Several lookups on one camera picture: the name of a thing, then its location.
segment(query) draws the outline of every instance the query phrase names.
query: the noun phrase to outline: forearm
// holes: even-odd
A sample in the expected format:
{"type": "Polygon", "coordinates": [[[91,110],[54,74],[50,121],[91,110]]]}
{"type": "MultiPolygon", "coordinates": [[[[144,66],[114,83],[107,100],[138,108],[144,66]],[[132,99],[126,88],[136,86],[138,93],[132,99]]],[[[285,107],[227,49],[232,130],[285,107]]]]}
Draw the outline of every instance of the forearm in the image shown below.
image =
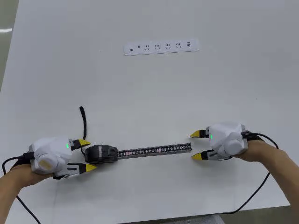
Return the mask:
{"type": "Polygon", "coordinates": [[[267,145],[259,158],[284,192],[293,209],[299,211],[299,167],[282,150],[267,145]]]}
{"type": "Polygon", "coordinates": [[[10,207],[20,190],[18,180],[13,174],[7,173],[0,178],[0,224],[5,223],[10,207]]]}

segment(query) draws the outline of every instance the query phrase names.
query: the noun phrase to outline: black cable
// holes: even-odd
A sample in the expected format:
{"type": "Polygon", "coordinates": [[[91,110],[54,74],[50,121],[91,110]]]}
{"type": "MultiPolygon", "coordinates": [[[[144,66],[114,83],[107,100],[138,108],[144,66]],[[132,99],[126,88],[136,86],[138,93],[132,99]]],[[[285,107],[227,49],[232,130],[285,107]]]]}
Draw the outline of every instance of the black cable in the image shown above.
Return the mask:
{"type": "MultiPolygon", "coordinates": [[[[17,159],[23,159],[25,158],[25,156],[16,156],[16,157],[12,157],[12,158],[9,158],[7,160],[5,160],[3,163],[2,163],[2,170],[3,170],[3,174],[5,175],[6,174],[6,169],[5,169],[5,164],[11,160],[17,160],[17,159]]],[[[41,222],[38,220],[38,218],[33,214],[33,212],[25,205],[25,203],[20,199],[19,196],[16,197],[19,202],[23,205],[23,207],[27,210],[27,212],[36,220],[36,222],[38,224],[41,224],[41,222]]]]}
{"type": "MultiPolygon", "coordinates": [[[[275,141],[273,141],[271,138],[269,138],[267,135],[264,135],[264,134],[260,134],[260,133],[245,133],[245,136],[246,135],[258,135],[258,136],[262,136],[262,137],[264,137],[264,138],[266,138],[266,139],[268,139],[270,142],[272,142],[274,145],[275,145],[275,147],[277,148],[277,149],[279,149],[278,148],[278,145],[276,144],[276,142],[275,141]]],[[[264,180],[263,180],[263,182],[261,183],[261,185],[255,190],[255,192],[253,192],[253,194],[248,198],[248,200],[247,201],[245,201],[245,203],[244,204],[242,204],[237,210],[235,210],[235,211],[231,211],[231,212],[223,212],[222,214],[225,214],[225,215],[231,215],[231,214],[235,214],[236,212],[238,212],[238,211],[240,211],[252,198],[253,198],[253,196],[254,195],[256,195],[256,193],[262,188],[262,186],[266,183],[266,181],[267,181],[267,179],[268,179],[268,177],[270,176],[270,172],[268,172],[268,174],[266,175],[266,177],[264,178],[264,180]]]]}
{"type": "MultiPolygon", "coordinates": [[[[82,115],[82,119],[83,119],[83,125],[84,125],[84,129],[83,129],[83,139],[86,139],[86,135],[87,135],[87,122],[86,122],[86,115],[85,115],[85,111],[84,108],[81,106],[79,107],[81,115],[82,115]]],[[[85,155],[83,148],[81,148],[81,152],[83,155],[85,155]]]]}

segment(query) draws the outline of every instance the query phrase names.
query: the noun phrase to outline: black strap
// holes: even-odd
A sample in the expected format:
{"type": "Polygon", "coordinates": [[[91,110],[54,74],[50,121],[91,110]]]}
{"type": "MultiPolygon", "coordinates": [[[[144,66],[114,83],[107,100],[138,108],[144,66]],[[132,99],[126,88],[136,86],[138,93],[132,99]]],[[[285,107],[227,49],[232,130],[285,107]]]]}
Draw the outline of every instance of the black strap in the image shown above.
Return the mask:
{"type": "Polygon", "coordinates": [[[247,139],[247,141],[253,141],[253,140],[264,141],[259,136],[257,136],[256,134],[251,133],[250,131],[242,132],[241,135],[243,136],[244,139],[247,139]]]}

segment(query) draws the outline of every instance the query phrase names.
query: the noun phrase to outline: tape measure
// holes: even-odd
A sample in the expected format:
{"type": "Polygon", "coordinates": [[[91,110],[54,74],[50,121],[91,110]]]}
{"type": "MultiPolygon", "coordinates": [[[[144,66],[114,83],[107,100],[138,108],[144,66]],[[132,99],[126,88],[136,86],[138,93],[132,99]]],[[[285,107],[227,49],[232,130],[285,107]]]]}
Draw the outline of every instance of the tape measure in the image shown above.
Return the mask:
{"type": "Polygon", "coordinates": [[[159,146],[149,148],[138,148],[119,151],[117,156],[118,159],[129,159],[137,157],[146,157],[154,155],[168,155],[177,153],[188,153],[192,150],[191,143],[170,145],[170,146],[159,146]]]}
{"type": "Polygon", "coordinates": [[[137,157],[188,153],[191,150],[191,143],[123,151],[118,151],[117,148],[113,146],[95,145],[85,150],[85,161],[90,164],[111,163],[122,159],[137,157]]]}

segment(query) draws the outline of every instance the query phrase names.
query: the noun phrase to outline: electrical outlet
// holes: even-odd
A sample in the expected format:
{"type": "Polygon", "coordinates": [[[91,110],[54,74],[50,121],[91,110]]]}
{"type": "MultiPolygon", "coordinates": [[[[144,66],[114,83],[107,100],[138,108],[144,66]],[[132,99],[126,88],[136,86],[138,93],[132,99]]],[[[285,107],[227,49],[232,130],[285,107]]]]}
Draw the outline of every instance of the electrical outlet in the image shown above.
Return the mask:
{"type": "Polygon", "coordinates": [[[126,56],[190,51],[199,51],[198,39],[142,41],[128,43],[124,46],[126,56]]]}
{"type": "Polygon", "coordinates": [[[177,48],[177,49],[182,48],[182,44],[181,44],[180,42],[177,42],[177,43],[176,43],[176,48],[177,48]]]}

